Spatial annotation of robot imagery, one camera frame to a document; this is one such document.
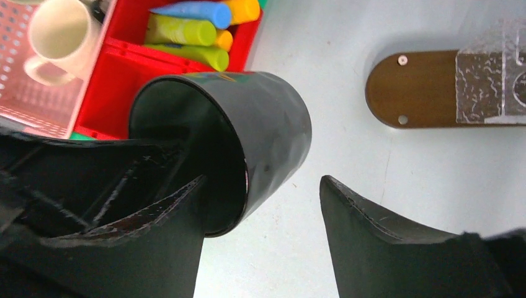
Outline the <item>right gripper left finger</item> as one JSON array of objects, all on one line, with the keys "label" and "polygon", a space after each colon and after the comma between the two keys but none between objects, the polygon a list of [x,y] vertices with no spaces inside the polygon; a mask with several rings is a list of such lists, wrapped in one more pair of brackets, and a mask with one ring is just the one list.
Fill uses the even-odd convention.
[{"label": "right gripper left finger", "polygon": [[1,250],[2,297],[192,297],[206,179],[87,233],[38,237],[21,225]]}]

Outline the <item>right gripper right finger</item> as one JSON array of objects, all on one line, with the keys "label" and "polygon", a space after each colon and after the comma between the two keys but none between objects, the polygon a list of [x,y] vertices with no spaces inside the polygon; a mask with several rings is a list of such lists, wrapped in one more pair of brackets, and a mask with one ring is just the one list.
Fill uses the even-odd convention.
[{"label": "right gripper right finger", "polygon": [[525,229],[484,237],[399,215],[336,178],[321,212],[340,297],[524,297]]}]

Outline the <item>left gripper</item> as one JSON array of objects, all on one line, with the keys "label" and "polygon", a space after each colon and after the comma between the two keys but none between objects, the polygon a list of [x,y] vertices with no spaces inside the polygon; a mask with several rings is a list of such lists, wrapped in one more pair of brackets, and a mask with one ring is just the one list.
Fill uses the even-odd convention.
[{"label": "left gripper", "polygon": [[115,246],[172,217],[197,190],[179,141],[62,140],[1,129],[1,246]]}]

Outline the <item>black mug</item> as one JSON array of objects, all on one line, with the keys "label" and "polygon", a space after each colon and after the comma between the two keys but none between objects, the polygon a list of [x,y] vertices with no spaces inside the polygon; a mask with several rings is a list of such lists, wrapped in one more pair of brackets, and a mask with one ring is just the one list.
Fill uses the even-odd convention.
[{"label": "black mug", "polygon": [[206,237],[232,231],[303,164],[312,124],[300,94],[268,72],[164,75],[130,109],[128,134],[180,142],[176,179],[204,176]]}]

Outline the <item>clear acrylic holder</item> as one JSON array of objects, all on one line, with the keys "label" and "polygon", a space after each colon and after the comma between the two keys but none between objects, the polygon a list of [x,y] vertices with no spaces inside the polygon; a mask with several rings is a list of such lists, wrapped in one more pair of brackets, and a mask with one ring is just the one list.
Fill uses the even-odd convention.
[{"label": "clear acrylic holder", "polygon": [[456,122],[525,125],[525,19],[502,19],[455,57]]}]

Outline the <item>brown wooden oval tray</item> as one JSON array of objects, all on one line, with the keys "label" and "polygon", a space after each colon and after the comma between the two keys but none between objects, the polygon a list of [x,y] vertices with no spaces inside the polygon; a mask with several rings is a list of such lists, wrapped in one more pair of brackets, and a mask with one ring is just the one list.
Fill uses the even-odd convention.
[{"label": "brown wooden oval tray", "polygon": [[397,53],[379,62],[365,87],[366,102],[373,115],[400,129],[523,126],[456,122],[458,51]]}]

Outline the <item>pink perforated basket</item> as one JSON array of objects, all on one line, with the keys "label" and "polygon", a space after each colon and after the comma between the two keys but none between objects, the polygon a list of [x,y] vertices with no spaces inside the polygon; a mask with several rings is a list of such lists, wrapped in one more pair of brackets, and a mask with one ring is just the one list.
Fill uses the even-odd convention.
[{"label": "pink perforated basket", "polygon": [[1,2],[1,126],[68,138],[114,1]]}]

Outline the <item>red plastic bin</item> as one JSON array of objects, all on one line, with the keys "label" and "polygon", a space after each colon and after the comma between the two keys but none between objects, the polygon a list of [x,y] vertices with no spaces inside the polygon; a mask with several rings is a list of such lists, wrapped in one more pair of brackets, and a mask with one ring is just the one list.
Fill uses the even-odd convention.
[{"label": "red plastic bin", "polygon": [[[137,92],[150,80],[163,75],[194,75],[217,72],[200,62],[145,47],[149,10],[181,1],[117,1],[112,10],[102,48],[97,57],[74,131],[102,140],[128,138],[130,110]],[[259,1],[258,20],[227,29],[233,35],[225,71],[241,72],[261,20],[264,1]]]}]

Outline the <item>cream mug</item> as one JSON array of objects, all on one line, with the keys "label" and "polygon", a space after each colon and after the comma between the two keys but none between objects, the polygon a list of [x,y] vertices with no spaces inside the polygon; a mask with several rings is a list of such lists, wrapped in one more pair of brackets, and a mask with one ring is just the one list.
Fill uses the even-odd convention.
[{"label": "cream mug", "polygon": [[45,86],[87,80],[96,57],[102,25],[82,1],[44,1],[34,12],[28,41],[35,55],[25,73]]}]

